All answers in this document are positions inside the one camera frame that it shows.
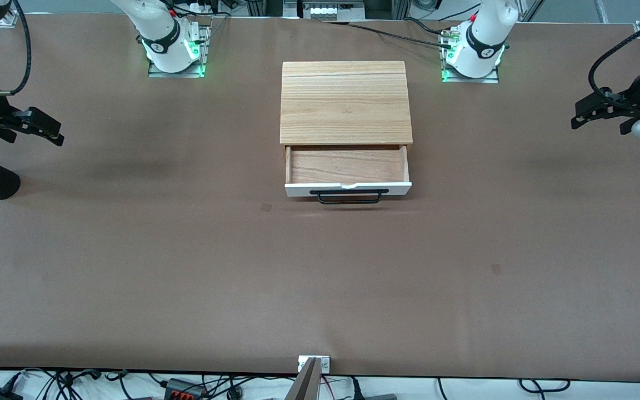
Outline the white drawer with black handle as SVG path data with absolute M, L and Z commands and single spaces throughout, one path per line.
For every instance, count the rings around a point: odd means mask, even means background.
M 287 146 L 287 197 L 319 203 L 378 203 L 412 187 L 407 146 Z

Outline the wooden drawer cabinet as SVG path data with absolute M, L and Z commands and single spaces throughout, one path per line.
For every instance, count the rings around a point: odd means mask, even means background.
M 282 146 L 412 144 L 402 61 L 284 62 Z

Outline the white power strip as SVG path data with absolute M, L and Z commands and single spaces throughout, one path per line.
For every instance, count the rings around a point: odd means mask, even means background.
M 366 17 L 363 0 L 303 0 L 303 16 L 319 21 L 362 21 Z

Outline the black orange connector block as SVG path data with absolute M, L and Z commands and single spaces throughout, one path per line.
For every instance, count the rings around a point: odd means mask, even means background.
M 181 379 L 163 381 L 165 388 L 163 400 L 203 400 L 207 395 L 206 386 L 193 384 Z

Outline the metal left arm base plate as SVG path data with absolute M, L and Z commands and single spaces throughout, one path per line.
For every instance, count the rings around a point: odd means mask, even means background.
M 499 71 L 498 66 L 500 64 L 500 57 L 496 60 L 496 65 L 486 76 L 480 78 L 473 78 L 465 76 L 455 68 L 455 61 L 460 54 L 459 46 L 459 31 L 458 26 L 452 26 L 450 29 L 444 29 L 438 35 L 440 44 L 447 44 L 449 49 L 441 49 L 441 76 L 443 83 L 485 83 L 485 84 L 498 84 L 499 83 Z

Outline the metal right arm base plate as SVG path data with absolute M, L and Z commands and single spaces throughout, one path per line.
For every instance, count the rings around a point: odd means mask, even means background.
M 209 41 L 211 37 L 210 26 L 201 26 L 201 43 L 190 47 L 191 52 L 197 55 L 197 58 L 188 68 L 176 73 L 162 72 L 155 66 L 152 61 L 149 62 L 149 78 L 203 78 L 206 73 L 206 64 L 208 58 Z

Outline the silver table edge bracket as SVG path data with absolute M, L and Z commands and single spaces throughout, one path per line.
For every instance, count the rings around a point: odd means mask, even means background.
M 298 361 L 298 372 L 301 372 L 305 363 L 312 358 L 318 359 L 318 365 L 323 375 L 330 374 L 331 358 L 330 356 L 318 356 L 318 355 L 300 355 Z

